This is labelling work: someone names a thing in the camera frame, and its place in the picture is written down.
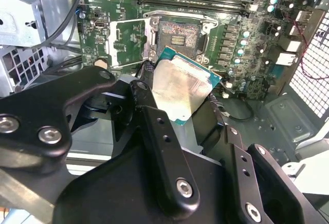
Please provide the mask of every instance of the ventilation grille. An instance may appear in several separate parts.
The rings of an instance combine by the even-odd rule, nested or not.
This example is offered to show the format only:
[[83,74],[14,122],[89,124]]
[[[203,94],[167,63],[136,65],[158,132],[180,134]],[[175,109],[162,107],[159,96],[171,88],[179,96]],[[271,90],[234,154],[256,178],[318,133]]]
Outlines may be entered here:
[[[325,15],[303,59],[304,70],[314,78],[329,76],[328,29],[329,12]],[[290,86],[319,118],[323,117],[329,107],[329,79],[310,79],[303,74],[301,66],[298,66]]]
[[2,65],[4,68],[1,72],[8,79],[9,86],[1,86],[1,89],[18,92],[28,87],[44,70],[46,55],[42,49],[22,50],[14,47],[7,49],[10,50],[4,49],[2,52],[5,52],[0,54],[0,61],[2,61],[0,67]]

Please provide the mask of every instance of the capacitor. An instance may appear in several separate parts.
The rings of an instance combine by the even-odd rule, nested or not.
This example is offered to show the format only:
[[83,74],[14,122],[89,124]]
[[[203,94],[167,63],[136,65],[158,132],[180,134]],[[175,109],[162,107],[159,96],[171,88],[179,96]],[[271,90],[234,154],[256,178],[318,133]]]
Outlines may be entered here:
[[244,53],[245,53],[245,51],[243,51],[242,48],[237,50],[237,54],[240,55],[240,56],[242,56]]
[[232,70],[232,68],[227,69],[227,74],[229,76],[233,76],[234,75],[234,71]]
[[235,64],[240,64],[241,62],[241,59],[240,58],[234,58],[234,63]]
[[271,5],[274,5],[274,4],[278,3],[278,0],[269,0],[269,3],[270,3]]
[[247,40],[240,41],[241,46],[246,46],[248,44]]
[[281,30],[282,29],[282,26],[279,25],[279,24],[273,24],[273,28],[277,31]]
[[292,8],[294,8],[294,6],[295,6],[295,4],[292,3],[292,2],[290,2],[290,1],[284,1],[282,4],[283,4],[286,8],[289,8],[289,9],[292,9]]
[[262,46],[257,46],[256,49],[257,49],[257,52],[264,53],[264,48]]
[[278,37],[280,33],[277,30],[272,29],[271,34],[274,35],[275,37]]
[[267,59],[267,58],[262,58],[262,61],[264,62],[264,65],[268,65],[269,64],[269,59]]
[[247,30],[244,30],[244,31],[242,31],[242,36],[243,36],[244,38],[248,38],[248,37],[250,37],[250,32],[247,31]]
[[274,11],[274,6],[273,5],[268,6],[267,11],[268,12],[273,12]]
[[241,81],[240,81],[240,85],[241,85],[242,87],[245,87],[245,86],[247,85],[246,80],[245,80],[245,79],[241,79]]

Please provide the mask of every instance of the screw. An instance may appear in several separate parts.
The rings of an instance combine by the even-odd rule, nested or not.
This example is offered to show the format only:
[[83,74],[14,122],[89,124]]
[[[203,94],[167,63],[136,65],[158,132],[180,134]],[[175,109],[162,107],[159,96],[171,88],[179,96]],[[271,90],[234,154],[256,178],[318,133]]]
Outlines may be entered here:
[[110,79],[111,76],[109,75],[109,73],[107,71],[100,71],[99,75],[105,79]]
[[142,82],[138,82],[138,83],[137,83],[137,86],[138,86],[139,88],[141,88],[141,89],[148,89],[148,87],[147,87],[144,83],[142,83]]
[[230,128],[231,132],[234,134],[234,135],[237,135],[237,130],[234,129],[233,127]]
[[62,134],[56,128],[48,127],[41,129],[39,131],[38,137],[42,142],[48,144],[55,144],[61,140]]
[[257,148],[258,148],[258,150],[259,150],[263,155],[266,154],[265,150],[264,150],[262,147],[257,147]]
[[86,14],[84,12],[79,12],[79,18],[84,20],[86,18]]
[[18,120],[13,117],[0,117],[0,133],[13,133],[19,126]]
[[152,20],[152,25],[157,25],[158,23],[158,20]]
[[185,197],[185,198],[189,198],[192,196],[193,190],[191,185],[183,179],[179,179],[176,183],[176,187],[177,190],[179,191],[179,193]]
[[303,128],[300,125],[296,126],[295,129],[298,132],[301,132],[303,130]]
[[261,213],[259,213],[258,209],[251,203],[246,204],[246,210],[248,212],[248,215],[255,221],[255,222],[261,222]]

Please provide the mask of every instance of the green pcb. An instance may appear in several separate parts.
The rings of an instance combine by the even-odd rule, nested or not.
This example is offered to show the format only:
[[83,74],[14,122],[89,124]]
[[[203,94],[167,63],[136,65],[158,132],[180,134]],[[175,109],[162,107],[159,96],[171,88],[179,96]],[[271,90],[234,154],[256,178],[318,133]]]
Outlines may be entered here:
[[[288,7],[288,2],[295,7]],[[283,66],[266,60],[270,48],[286,33],[288,21],[281,14],[303,9],[299,0],[81,0],[80,5],[86,13],[86,18],[78,21],[85,65],[101,58],[115,75],[132,74],[147,59],[144,46],[148,41],[153,40],[155,46],[165,43],[163,47],[176,51],[176,48],[196,44],[199,48],[193,51],[195,58],[192,59],[199,57],[199,63],[223,77],[230,73],[233,92],[244,92],[250,99],[263,98],[267,88],[262,83],[275,84],[283,70]],[[153,11],[174,13],[160,16],[165,33],[155,32],[151,39],[146,36],[148,28],[143,15]],[[196,15],[207,16],[218,23],[208,33],[200,30],[198,38],[192,38],[193,30],[198,27],[191,24],[202,27],[200,20],[193,18]],[[281,28],[280,36],[272,27],[271,31],[266,30],[269,23]],[[244,89],[241,89],[241,80],[247,83]]]

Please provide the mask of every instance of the cable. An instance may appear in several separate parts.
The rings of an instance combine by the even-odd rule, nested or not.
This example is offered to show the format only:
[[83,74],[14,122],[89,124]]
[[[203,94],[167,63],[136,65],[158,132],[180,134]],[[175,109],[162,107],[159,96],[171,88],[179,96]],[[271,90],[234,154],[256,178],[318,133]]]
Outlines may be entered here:
[[27,47],[27,49],[35,49],[35,48],[41,48],[44,46],[48,46],[53,40],[55,40],[60,34],[62,34],[62,32],[65,30],[65,28],[69,24],[70,20],[72,19],[72,17],[74,16],[75,11],[79,5],[79,1],[80,0],[75,0],[71,9],[68,12],[66,18],[64,19],[64,21],[61,23],[61,25],[57,28],[57,30],[51,36],[49,36],[44,42],[42,42],[38,45],[34,45],[32,47]]
[[75,28],[76,28],[76,24],[77,24],[77,16],[74,15],[73,16],[73,24],[72,24],[71,33],[70,33],[70,36],[68,37],[67,41],[63,45],[50,43],[49,46],[55,47],[55,48],[58,48],[58,49],[68,50],[68,51],[71,51],[71,52],[81,53],[81,51],[78,48],[68,46],[68,44],[72,41],[74,31],[75,31]]
[[306,39],[306,37],[304,36],[304,34],[303,34],[303,32],[302,32],[302,30],[300,29],[300,27],[299,27],[299,25],[298,25],[298,23],[296,22],[296,21],[294,21],[291,17],[289,17],[288,15],[285,15],[283,12],[281,12],[282,13],[282,15],[286,18],[286,19],[288,19],[290,22],[292,22],[293,23],[293,25],[297,28],[297,30],[298,30],[298,34],[300,34],[302,37],[303,37],[303,41],[304,41],[304,43],[305,43],[305,49],[304,49],[304,51],[303,51],[303,53],[302,53],[302,55],[301,55],[301,57],[300,57],[300,66],[301,66],[301,68],[302,68],[302,73],[306,76],[306,77],[308,77],[309,79],[313,79],[313,80],[325,80],[325,79],[329,79],[329,75],[327,75],[327,76],[325,76],[325,77],[319,77],[319,78],[315,78],[315,77],[313,77],[313,76],[311,76],[308,72],[306,72],[306,70],[305,70],[305,68],[304,68],[304,56],[305,56],[305,54],[307,53],[307,50],[308,50],[308,48],[309,48],[309,44],[308,44],[308,42],[307,42],[307,39]]
[[48,69],[46,69],[43,72],[43,74],[45,74],[45,75],[54,74],[54,73],[56,73],[58,71],[61,71],[61,70],[66,69],[68,67],[79,65],[81,63],[82,63],[82,56],[80,55],[80,56],[71,58],[71,59],[69,59],[67,61],[64,61],[61,64],[58,64],[56,66],[49,67]]
[[239,118],[233,117],[232,115],[229,115],[228,118],[230,118],[231,120],[234,120],[234,121],[237,121],[237,122],[244,122],[244,121],[248,121],[248,120],[250,120],[250,119],[252,119],[252,118],[254,117],[253,109],[252,109],[252,107],[249,105],[249,103],[248,103],[244,98],[241,99],[241,100],[245,103],[247,109],[250,111],[250,116],[247,117],[247,118],[244,118],[244,119],[239,119]]

